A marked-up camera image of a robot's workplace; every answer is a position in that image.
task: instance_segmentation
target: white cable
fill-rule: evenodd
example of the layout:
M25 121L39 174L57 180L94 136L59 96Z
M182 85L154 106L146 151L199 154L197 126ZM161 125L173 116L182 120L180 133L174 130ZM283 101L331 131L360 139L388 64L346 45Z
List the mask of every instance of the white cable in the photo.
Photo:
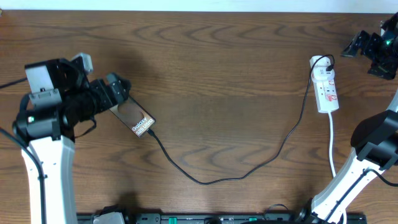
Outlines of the white cable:
M333 118L331 117L331 112L328 112L329 115L329 126L330 126L330 142L329 142L329 163L330 163L330 169L331 169L331 174L333 177L336 176L336 170L335 170L335 165L333 163L333 138L334 138L334 132L333 132ZM343 211L343 224L347 224L347 213L346 211Z

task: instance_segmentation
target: power strip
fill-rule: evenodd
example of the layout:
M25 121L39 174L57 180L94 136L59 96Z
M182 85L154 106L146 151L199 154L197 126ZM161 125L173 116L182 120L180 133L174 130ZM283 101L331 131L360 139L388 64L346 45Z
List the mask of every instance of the power strip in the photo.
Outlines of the power strip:
M321 55L313 56L310 60L310 66L315 63ZM335 86L335 71L327 71L326 68L331 65L330 59L322 58L314 66L311 78L315 89L315 98L319 113L328 113L337 110L338 99Z

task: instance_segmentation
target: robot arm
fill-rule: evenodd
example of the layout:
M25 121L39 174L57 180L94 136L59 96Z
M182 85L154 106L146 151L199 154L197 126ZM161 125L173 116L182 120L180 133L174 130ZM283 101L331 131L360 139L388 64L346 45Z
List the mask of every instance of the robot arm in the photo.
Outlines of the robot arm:
M17 137L40 161L45 179L45 201L38 170L32 159L22 151L29 176L30 214L32 223L43 223L45 208L47 223L77 223L72 165L75 155L73 127L80 121L94 120L94 115L122 103L129 97L130 82L116 74L103 80L88 82L93 71L91 58L77 55L72 61L55 59L25 66L32 93L33 110L26 110L27 101L13 123Z
M300 222L338 223L342 212L372 181L398 165L398 113L386 110L362 121L351 138L349 158L329 185L311 201L296 219Z

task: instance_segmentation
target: green connector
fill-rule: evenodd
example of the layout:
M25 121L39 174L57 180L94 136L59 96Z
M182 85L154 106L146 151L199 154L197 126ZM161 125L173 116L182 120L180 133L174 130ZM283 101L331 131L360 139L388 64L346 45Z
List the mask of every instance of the green connector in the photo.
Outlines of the green connector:
M177 218L169 218L169 224L177 224Z

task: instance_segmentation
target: black power cord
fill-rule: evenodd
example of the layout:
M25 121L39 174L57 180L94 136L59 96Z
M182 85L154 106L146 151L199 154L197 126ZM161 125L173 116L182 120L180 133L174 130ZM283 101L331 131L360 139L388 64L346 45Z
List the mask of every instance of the black power cord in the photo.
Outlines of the black power cord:
M81 134L81 135L79 135L79 136L76 136L75 139L76 139L76 138L83 137L83 136L85 136L86 134L88 134L88 133L94 131L94 129L97 128L97 121L95 120L94 116L90 117L90 121L93 122L93 125L92 125L89 129L87 129L83 134Z
M312 70L314 68L314 66L317 64L317 62L319 60L321 60L324 57L331 57L333 59L333 64L329 65L331 68L333 68L333 66L335 65L335 58L333 55L331 54L327 54L327 55L323 55L322 57L318 58L315 63L312 65L311 70L310 70L310 74L308 75L308 85L307 85L307 89L305 90L305 94L304 94L304 99L303 99L303 105L301 108L301 112L300 112L300 117L296 123L296 125L292 128L292 130L289 131L289 133L286 135L285 139L282 141L282 144L280 145L280 148L277 152L277 154L270 160L263 162L262 164L259 164L258 166L256 166L255 168L253 168L252 170L250 170L247 174L245 174L242 177L234 177L234 178L224 178L224 179L219 179L219 180L213 180L210 182L200 182L199 180L196 180L194 177L192 177L191 175L189 175L187 172L185 172L179 165L177 165L173 159L169 156L169 154L167 153L165 147L163 147L163 144L161 143L161 141L159 140L159 138L155 135L155 132L153 132L153 130L149 129L148 130L148 134L150 134L152 137L154 137L157 141L157 143L159 143L160 148L162 148L162 151L164 153L164 155L166 156L167 160L169 160L169 162L171 162L171 164L173 164L181 173L183 173L185 176L187 176L189 179L191 179L192 181L194 181L197 184L200 185L210 185L210 184L215 184L221 181L226 181L226 180L243 180L246 177L248 177L250 174L252 174L254 171L258 170L259 168L267 165L268 163L274 161L280 154L283 146L285 145L287 139L289 138L289 136L294 132L294 130L297 128L297 126L300 124L301 119L303 118L303 113L304 113L304 108L305 108L305 101L307 100L307 95L308 95L308 90L310 89L311 86L311 73Z
M5 87L9 87L9 86L12 86L12 85L15 85L15 84L18 84L18 83L21 83L21 82L24 82L24 81L26 81L26 80L27 80L27 78L21 78L21 79L18 79L18 80L9 82L9 83L7 83L7 84L1 85L1 86L0 86L0 89L5 88Z
M262 215L264 217L264 220L267 220L267 217L266 217L267 213L275 207L284 207L287 210L287 213L290 213L290 210L284 204L282 204L282 203L273 204L270 207L268 207L267 210Z
M33 156L33 154L29 150L27 150L27 145L24 142L16 139L14 136L12 136L3 128L0 128L0 133L2 133L8 139L16 143L29 156L29 158L32 159L32 162L35 164L37 172L39 173L38 180L40 182L40 206L41 206L42 224L46 224L47 216L45 214L45 187L44 187L44 179L46 178L46 176L44 175L43 168L40 165L40 162L36 159L35 156Z
M391 186L391 187L398 187L398 184L389 182L386 180L381 174L379 174L376 170L374 169L366 169L363 171L363 173L358 177L358 179L355 180L355 182L349 187L349 189L343 194L343 196L340 198L340 200L336 201L336 205L333 207L333 209L330 211L329 215L326 217L325 221L329 221L331 216L334 214L338 206L343 202L343 200L347 197L347 195L355 188L355 186L358 185L358 183L368 174L369 172L373 172L377 175L378 178L380 178L385 184Z

